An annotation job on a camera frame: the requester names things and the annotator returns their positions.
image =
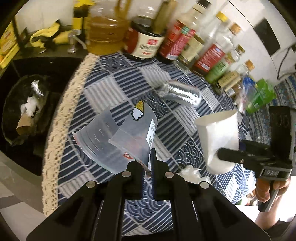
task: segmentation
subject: cork cap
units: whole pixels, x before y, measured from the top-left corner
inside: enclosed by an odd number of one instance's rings
[[[229,29],[234,35],[238,34],[241,31],[241,27],[238,24],[234,23]]]
[[[228,17],[226,17],[223,13],[218,12],[216,15],[217,18],[219,18],[223,23],[227,21]]]
[[[236,49],[236,51],[239,53],[239,55],[242,55],[243,53],[246,52],[246,51],[243,49],[243,47],[240,46],[240,45],[237,45],[235,49]]]
[[[247,66],[249,71],[251,71],[255,68],[251,60],[247,60],[244,64]]]

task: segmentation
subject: screw head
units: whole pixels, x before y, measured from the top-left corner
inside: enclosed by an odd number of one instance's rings
[[[165,173],[165,177],[167,177],[167,178],[172,178],[173,176],[174,176],[174,174],[172,172]]]
[[[86,183],[86,187],[88,188],[93,188],[96,186],[96,182],[95,181],[89,181]]]
[[[129,171],[124,171],[124,172],[122,173],[122,176],[123,176],[123,177],[130,177],[130,176],[131,176],[131,172],[129,172]]]
[[[207,182],[201,182],[201,183],[200,183],[200,187],[203,188],[203,189],[207,189],[207,188],[209,188],[209,186],[210,186],[210,185],[209,185],[209,183],[207,183]]]

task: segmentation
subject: white tissue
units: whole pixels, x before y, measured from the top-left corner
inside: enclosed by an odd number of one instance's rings
[[[210,177],[201,177],[200,176],[200,171],[201,169],[199,168],[194,168],[193,166],[189,165],[182,169],[178,175],[183,177],[185,181],[190,182],[190,183],[195,183],[199,184],[200,182],[208,182],[209,184],[212,185],[210,181]]]
[[[36,111],[37,100],[34,96],[27,98],[27,103],[20,106],[21,115],[25,112],[27,116],[32,117]]]

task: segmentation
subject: green label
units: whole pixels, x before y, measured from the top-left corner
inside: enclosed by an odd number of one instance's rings
[[[205,76],[206,81],[213,83],[218,80],[223,73],[228,69],[229,64],[226,61],[220,61],[209,73]]]
[[[187,35],[187,33],[189,32],[190,28],[184,26],[181,30],[181,33],[184,34],[184,35]]]

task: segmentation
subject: blue striped tablecloth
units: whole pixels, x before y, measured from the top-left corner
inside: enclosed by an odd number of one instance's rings
[[[165,101],[155,92],[164,81],[177,79],[200,88],[203,100],[199,107]],[[194,120],[214,112],[233,110],[227,96],[216,95],[210,85],[193,73],[184,73],[173,64],[165,65],[156,59],[135,62],[116,53],[98,57],[90,72],[69,127],[58,179],[58,204],[61,205],[88,180],[108,181],[112,173],[90,160],[75,145],[72,131],[86,126],[105,107],[118,125],[143,100],[154,110],[158,127],[153,148],[159,160],[166,161],[172,172],[187,165],[201,168],[202,176],[210,176],[213,186],[236,203],[255,188],[253,173],[237,164],[223,175],[211,175],[205,167],[202,148]],[[249,115],[239,116],[240,139],[254,139],[254,125]],[[151,181],[145,181],[144,197],[140,201],[126,201],[123,235],[150,234],[173,227],[170,202],[154,201]]]

